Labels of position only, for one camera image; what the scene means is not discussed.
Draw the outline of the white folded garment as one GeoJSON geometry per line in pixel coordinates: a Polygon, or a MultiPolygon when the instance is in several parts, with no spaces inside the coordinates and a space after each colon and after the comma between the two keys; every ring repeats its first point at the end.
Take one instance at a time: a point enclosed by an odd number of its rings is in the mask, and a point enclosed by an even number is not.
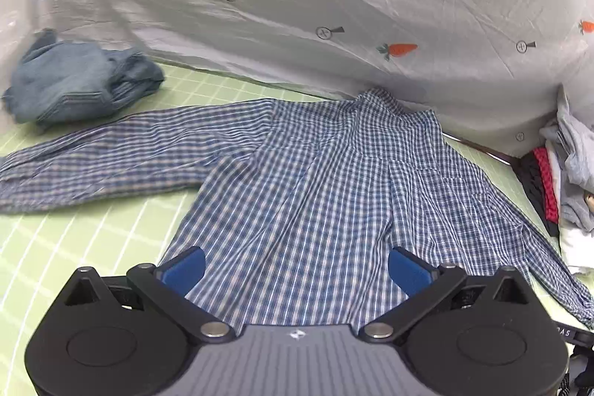
{"type": "Polygon", "coordinates": [[[572,274],[593,274],[593,233],[587,233],[564,220],[561,210],[561,167],[553,144],[545,142],[552,170],[554,193],[559,211],[560,248],[564,262],[572,274]]]}

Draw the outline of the red black knit garment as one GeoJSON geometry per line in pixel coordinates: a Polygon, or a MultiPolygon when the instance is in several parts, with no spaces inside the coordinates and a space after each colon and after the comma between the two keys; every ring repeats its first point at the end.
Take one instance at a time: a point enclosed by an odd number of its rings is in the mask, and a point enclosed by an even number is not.
{"type": "Polygon", "coordinates": [[[559,207],[547,149],[541,146],[515,159],[512,162],[512,170],[547,233],[551,237],[559,238],[559,207]]]}

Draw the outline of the blue denim jeans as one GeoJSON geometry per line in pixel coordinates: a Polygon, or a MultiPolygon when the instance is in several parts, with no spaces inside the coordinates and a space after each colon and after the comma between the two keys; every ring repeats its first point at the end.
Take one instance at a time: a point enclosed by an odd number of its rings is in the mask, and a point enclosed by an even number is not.
{"type": "Polygon", "coordinates": [[[110,117],[155,94],[164,79],[161,67],[137,49],[60,41],[44,29],[12,71],[2,102],[15,122],[44,130],[110,117]]]}

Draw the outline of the blue plaid shirt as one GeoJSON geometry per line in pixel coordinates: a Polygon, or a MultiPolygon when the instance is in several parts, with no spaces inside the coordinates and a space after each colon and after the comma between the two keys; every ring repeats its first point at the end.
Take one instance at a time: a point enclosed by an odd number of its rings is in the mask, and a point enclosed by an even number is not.
{"type": "Polygon", "coordinates": [[[588,288],[436,115],[381,89],[141,112],[1,161],[5,213],[189,187],[198,197],[164,256],[202,248],[188,298],[234,328],[361,327],[404,299],[386,273],[396,246],[472,275],[514,266],[593,322],[588,288]]]}

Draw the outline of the light grey folded garment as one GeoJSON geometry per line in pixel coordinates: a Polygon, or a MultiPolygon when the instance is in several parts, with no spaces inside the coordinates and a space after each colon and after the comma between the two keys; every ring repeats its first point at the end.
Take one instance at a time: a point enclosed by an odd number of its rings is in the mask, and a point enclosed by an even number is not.
{"type": "Polygon", "coordinates": [[[593,210],[585,196],[593,194],[593,131],[571,113],[563,85],[557,94],[557,115],[540,134],[553,145],[561,169],[562,218],[592,232],[593,210]]]}

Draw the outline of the grey carrot print storage bag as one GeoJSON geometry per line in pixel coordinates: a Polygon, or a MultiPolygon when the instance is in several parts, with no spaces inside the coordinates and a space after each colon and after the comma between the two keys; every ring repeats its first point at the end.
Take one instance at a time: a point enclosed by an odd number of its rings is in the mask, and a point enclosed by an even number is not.
{"type": "Polygon", "coordinates": [[[311,92],[370,86],[503,153],[539,142],[566,91],[593,121],[593,0],[33,0],[68,40],[311,92]]]}

